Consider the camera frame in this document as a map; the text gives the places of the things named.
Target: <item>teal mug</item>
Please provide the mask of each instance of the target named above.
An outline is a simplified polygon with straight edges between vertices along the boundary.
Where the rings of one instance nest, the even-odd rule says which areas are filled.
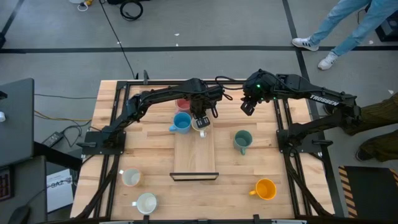
[[[234,137],[234,148],[239,150],[242,155],[245,155],[246,149],[253,142],[253,137],[249,131],[240,130],[235,134]]]

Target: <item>leg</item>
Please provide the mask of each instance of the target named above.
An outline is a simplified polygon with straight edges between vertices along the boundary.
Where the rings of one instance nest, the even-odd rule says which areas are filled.
[[[318,45],[321,40],[330,34],[341,20],[370,2],[371,0],[341,0],[333,7],[318,30],[311,36],[310,43],[312,45]]]
[[[360,25],[343,43],[335,47],[332,52],[337,56],[349,52],[396,10],[398,10],[397,0],[372,0],[371,7]]]
[[[345,128],[344,132],[353,136],[356,133],[398,123],[398,93],[381,103],[361,109],[362,123],[357,127]]]
[[[359,150],[380,162],[398,159],[398,130],[367,140],[362,143]]]
[[[81,167],[81,159],[58,152],[57,150],[38,142],[34,142],[34,154],[35,156],[45,156],[48,162],[64,166],[75,171],[79,171]]]

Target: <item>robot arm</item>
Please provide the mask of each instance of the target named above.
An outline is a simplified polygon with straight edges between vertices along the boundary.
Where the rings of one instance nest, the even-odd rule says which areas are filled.
[[[306,98],[336,108],[334,113],[322,119],[306,124],[294,123],[289,126],[281,142],[299,146],[302,139],[312,134],[337,126],[349,126],[361,121],[361,108],[355,103],[356,96],[338,93],[324,87],[312,85],[308,80],[298,75],[273,75],[259,70],[253,73],[243,85],[244,98],[241,109],[252,115],[257,103],[269,102],[272,99],[302,99]]]
[[[127,100],[122,114],[110,126],[102,129],[104,147],[113,147],[118,143],[118,134],[133,122],[139,122],[147,113],[148,108],[157,103],[186,99],[190,101],[190,111],[197,120],[199,128],[208,126],[210,120],[206,117],[206,110],[211,109],[213,116],[218,116],[217,101],[222,100],[223,88],[221,86],[208,87],[198,78],[191,78],[178,86],[151,91],[143,91]]]

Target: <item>table leg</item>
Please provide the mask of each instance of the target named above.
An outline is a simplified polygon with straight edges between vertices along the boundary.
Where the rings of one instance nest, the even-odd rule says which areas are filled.
[[[79,171],[81,167],[81,159],[59,152],[38,142],[34,143],[34,156],[45,156],[48,162],[76,171]]]

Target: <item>person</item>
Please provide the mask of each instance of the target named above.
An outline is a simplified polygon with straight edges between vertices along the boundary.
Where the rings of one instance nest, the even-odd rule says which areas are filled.
[[[365,37],[377,28],[390,15],[398,10],[398,0],[341,0],[323,20],[318,30],[307,38],[294,38],[292,44],[311,51],[317,51],[321,40],[326,38],[337,24],[352,12],[368,5],[367,14],[359,26],[339,46],[336,46],[322,59],[318,68],[329,69],[338,57],[349,52],[360,44]]]
[[[350,136],[374,128],[398,123],[398,93],[388,100],[361,108],[362,122],[358,126],[343,128]],[[356,151],[355,158],[366,161],[376,158],[380,162],[398,159],[398,130],[371,138]]]

